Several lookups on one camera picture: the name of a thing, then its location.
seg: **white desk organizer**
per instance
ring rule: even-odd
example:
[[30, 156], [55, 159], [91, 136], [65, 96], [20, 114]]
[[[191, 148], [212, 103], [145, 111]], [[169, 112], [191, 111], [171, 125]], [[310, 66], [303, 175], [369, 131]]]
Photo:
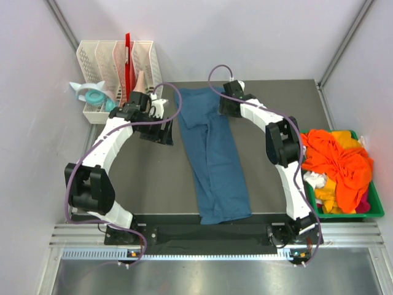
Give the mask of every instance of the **white desk organizer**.
[[[117, 101], [125, 101], [125, 41], [81, 41], [76, 52], [86, 83], [106, 81]], [[135, 76], [144, 71], [147, 92], [162, 82], [153, 41], [133, 41], [131, 58]], [[157, 89], [157, 98], [162, 88]], [[91, 124], [105, 124], [109, 113], [105, 105], [86, 104], [83, 113]]]

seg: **green plastic basket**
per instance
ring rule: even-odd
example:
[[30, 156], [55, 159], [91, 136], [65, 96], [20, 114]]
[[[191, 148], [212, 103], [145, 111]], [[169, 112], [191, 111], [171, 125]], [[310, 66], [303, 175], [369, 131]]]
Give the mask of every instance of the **green plastic basket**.
[[[358, 138], [357, 138], [356, 132], [352, 131], [352, 130], [350, 130], [350, 132], [351, 132], [352, 138], [357, 140]], [[382, 217], [385, 214], [373, 181], [370, 182], [370, 185], [368, 186], [368, 203], [370, 204], [370, 211], [367, 213], [361, 213], [361, 214], [358, 214], [358, 213], [356, 213], [356, 214], [325, 214], [323, 212], [322, 208], [317, 207], [313, 188], [305, 181], [303, 183], [305, 185], [305, 191], [306, 191], [307, 198], [308, 198], [310, 204], [314, 207], [314, 209], [318, 213], [318, 216], [320, 218], [375, 218], [375, 217]]]

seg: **gray floor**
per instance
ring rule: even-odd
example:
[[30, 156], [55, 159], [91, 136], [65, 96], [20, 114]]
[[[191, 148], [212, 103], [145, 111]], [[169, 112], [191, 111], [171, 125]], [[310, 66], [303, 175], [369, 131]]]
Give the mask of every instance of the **gray floor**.
[[[207, 87], [207, 82], [174, 83], [179, 88]], [[328, 129], [314, 81], [246, 81], [246, 93], [254, 94], [268, 108], [294, 116], [301, 130]], [[173, 90], [165, 116], [175, 112]], [[275, 167], [265, 154], [265, 134], [246, 119], [230, 119], [230, 125], [246, 178], [254, 213], [285, 212], [286, 203]], [[198, 213], [191, 167], [184, 151], [177, 120], [174, 146], [162, 146], [132, 136], [115, 159], [109, 176], [116, 199], [133, 213]]]
[[382, 294], [368, 249], [321, 249], [305, 269], [284, 261], [142, 261], [85, 276], [101, 263], [62, 261], [52, 294]]

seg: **white cloth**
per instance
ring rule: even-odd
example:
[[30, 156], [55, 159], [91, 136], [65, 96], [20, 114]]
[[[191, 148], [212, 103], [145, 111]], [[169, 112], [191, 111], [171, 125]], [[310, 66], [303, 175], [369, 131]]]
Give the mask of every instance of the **white cloth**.
[[307, 171], [303, 175], [304, 181], [306, 181], [313, 189], [322, 189], [327, 182], [326, 174], [318, 174], [312, 171]]
[[367, 150], [367, 146], [366, 146], [366, 140], [364, 139], [363, 136], [361, 136], [358, 140], [358, 142], [362, 145], [362, 147]]

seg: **cable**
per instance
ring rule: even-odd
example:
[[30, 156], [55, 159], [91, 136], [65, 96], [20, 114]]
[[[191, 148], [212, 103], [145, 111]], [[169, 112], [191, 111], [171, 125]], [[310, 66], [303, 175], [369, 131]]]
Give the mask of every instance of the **cable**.
[[99, 225], [100, 225], [100, 224], [101, 224], [101, 223], [97, 223], [97, 228], [98, 228], [98, 230], [99, 230], [100, 232], [103, 232], [104, 234], [106, 234], [105, 231], [103, 231], [102, 229], [99, 228]]
[[[107, 138], [108, 138], [109, 136], [111, 136], [113, 133], [115, 133], [115, 132], [117, 132], [117, 131], [119, 131], [120, 129], [125, 128], [125, 127], [130, 127], [130, 126], [142, 126], [142, 125], [158, 125], [158, 124], [167, 123], [167, 122], [173, 120], [173, 119], [180, 113], [180, 110], [181, 110], [182, 105], [183, 105], [183, 99], [182, 99], [182, 95], [180, 94], [180, 91], [179, 91], [173, 84], [170, 84], [170, 83], [167, 83], [167, 82], [159, 83], [156, 87], [154, 87], [152, 93], [154, 94], [154, 93], [156, 92], [157, 88], [159, 88], [159, 87], [161, 87], [161, 86], [164, 86], [164, 85], [167, 85], [167, 86], [172, 87], [173, 90], [174, 90], [174, 91], [177, 93], [177, 95], [179, 96], [179, 107], [177, 108], [177, 111], [173, 114], [173, 116], [170, 117], [170, 118], [167, 118], [167, 119], [163, 119], [163, 120], [160, 120], [160, 121], [154, 121], [154, 122], [132, 122], [132, 123], [127, 123], [127, 124], [124, 124], [124, 125], [121, 125], [121, 126], [118, 126], [118, 127], [114, 128], [114, 129], [112, 129], [110, 132], [108, 132], [106, 135], [103, 136], [103, 139], [97, 141], [97, 142], [96, 142], [96, 143], [95, 143], [95, 144], [94, 144], [94, 145], [93, 145], [93, 146], [92, 146], [92, 147], [91, 147], [91, 148], [90, 148], [90, 149], [89, 149], [80, 159], [79, 159], [79, 161], [76, 163], [74, 169], [72, 169], [72, 172], [71, 172], [71, 174], [70, 174], [70, 176], [69, 176], [68, 183], [67, 183], [67, 186], [66, 186], [66, 195], [65, 195], [65, 198], [64, 198], [64, 216], [65, 216], [65, 218], [66, 218], [66, 222], [71, 223], [71, 224], [95, 224], [95, 223], [104, 224], [104, 223], [105, 223], [105, 224], [107, 224], [108, 226], [110, 226], [110, 227], [112, 227], [112, 228], [115, 228], [115, 229], [118, 229], [118, 230], [124, 230], [125, 232], [129, 232], [129, 233], [131, 233], [131, 234], [135, 234], [135, 235], [139, 236], [139, 238], [142, 239], [144, 247], [142, 248], [141, 254], [138, 256], [137, 260], [135, 260], [134, 263], [131, 264], [131, 266], [134, 266], [134, 265], [136, 265], [139, 261], [141, 261], [141, 259], [142, 259], [143, 255], [144, 255], [144, 253], [146, 252], [147, 241], [146, 241], [146, 238], [143, 236], [143, 234], [137, 232], [136, 230], [126, 229], [126, 228], [124, 228], [124, 227], [120, 227], [120, 226], [117, 226], [117, 225], [115, 225], [115, 224], [108, 224], [106, 221], [97, 220], [97, 219], [86, 220], [86, 221], [78, 221], [78, 222], [77, 222], [77, 221], [73, 221], [73, 220], [69, 217], [69, 214], [68, 214], [68, 200], [69, 200], [69, 195], [70, 195], [70, 192], [71, 192], [71, 184], [72, 184], [72, 182], [73, 182], [73, 180], [74, 180], [74, 178], [75, 178], [75, 175], [76, 175], [77, 170], [78, 170], [79, 167], [82, 165], [83, 161], [87, 158], [87, 156], [90, 155], [91, 152], [93, 152], [93, 151], [94, 151], [94, 150], [95, 150], [95, 149], [96, 149], [105, 139], [107, 139]], [[87, 275], [89, 275], [90, 273], [92, 273], [95, 269], [100, 268], [101, 266], [104, 266], [104, 265], [107, 265], [107, 264], [115, 264], [115, 263], [117, 264], [118, 262], [113, 262], [113, 261], [111, 261], [111, 262], [105, 262], [105, 263], [103, 263], [103, 264], [98, 265], [98, 266], [95, 267], [93, 270], [91, 270], [91, 271], [87, 272], [85, 275], [83, 275], [82, 278], [81, 278], [79, 281], [77, 281], [76, 283], [72, 284], [71, 286], [76, 285], [78, 282], [80, 282], [81, 280], [83, 280]]]
[[299, 132], [297, 126], [292, 122], [292, 120], [290, 120], [290, 119], [288, 118], [287, 115], [283, 114], [282, 112], [275, 111], [275, 110], [268, 109], [268, 108], [264, 108], [263, 106], [257, 106], [257, 105], [254, 104], [254, 103], [249, 103], [249, 102], [247, 102], [247, 101], [239, 100], [239, 99], [237, 99], [237, 98], [233, 98], [233, 97], [230, 97], [230, 96], [228, 96], [228, 95], [224, 95], [224, 94], [218, 92], [216, 89], [214, 89], [214, 87], [213, 87], [212, 84], [211, 84], [211, 76], [213, 75], [214, 71], [215, 71], [217, 68], [223, 68], [223, 67], [224, 67], [224, 68], [227, 68], [227, 69], [229, 70], [230, 75], [231, 75], [230, 80], [233, 81], [233, 73], [232, 73], [232, 70], [229, 68], [229, 66], [227, 66], [227, 65], [218, 65], [218, 66], [215, 66], [215, 67], [211, 70], [211, 72], [210, 72], [210, 74], [209, 74], [209, 77], [208, 77], [208, 84], [209, 84], [209, 87], [211, 88], [211, 90], [212, 90], [214, 93], [216, 93], [216, 94], [218, 94], [219, 96], [222, 96], [222, 97], [224, 97], [224, 98], [227, 98], [227, 99], [229, 99], [229, 100], [233, 100], [233, 101], [236, 101], [236, 102], [238, 102], [238, 103], [245, 103], [245, 104], [248, 104], [249, 106], [254, 106], [254, 107], [259, 108], [259, 109], [261, 109], [261, 110], [263, 110], [263, 111], [273, 112], [273, 113], [275, 113], [275, 114], [277, 114], [277, 115], [283, 117], [286, 121], [288, 121], [288, 123], [290, 124], [290, 126], [295, 130], [296, 136], [297, 136], [298, 139], [299, 139], [299, 146], [300, 146], [301, 148], [300, 148], [300, 156], [299, 156], [299, 160], [298, 160], [298, 166], [297, 166], [296, 171], [295, 171], [295, 174], [294, 174], [294, 184], [295, 184], [295, 187], [298, 189], [300, 195], [302, 196], [303, 200], [304, 200], [305, 203], [307, 204], [308, 208], [310, 209], [310, 211], [312, 212], [312, 214], [315, 216], [316, 221], [317, 221], [317, 224], [318, 224], [318, 230], [319, 230], [317, 245], [316, 245], [315, 250], [314, 250], [314, 252], [312, 253], [310, 259], [304, 264], [304, 266], [306, 267], [306, 266], [314, 259], [315, 255], [316, 255], [316, 253], [317, 253], [317, 251], [318, 251], [318, 249], [319, 249], [319, 245], [321, 244], [321, 241], [322, 241], [322, 235], [321, 235], [322, 229], [321, 229], [321, 221], [319, 220], [319, 217], [318, 217], [317, 213], [315, 212], [313, 206], [310, 205], [310, 203], [308, 202], [306, 196], [304, 195], [304, 193], [303, 193], [302, 190], [300, 189], [300, 186], [299, 186], [299, 185], [297, 184], [297, 182], [296, 182], [296, 176], [298, 175], [298, 173], [299, 173], [299, 171], [300, 171], [300, 168], [301, 168], [302, 162], [303, 162], [303, 156], [304, 156], [303, 148], [302, 148], [302, 147], [303, 147], [302, 136], [300, 135], [300, 132]]

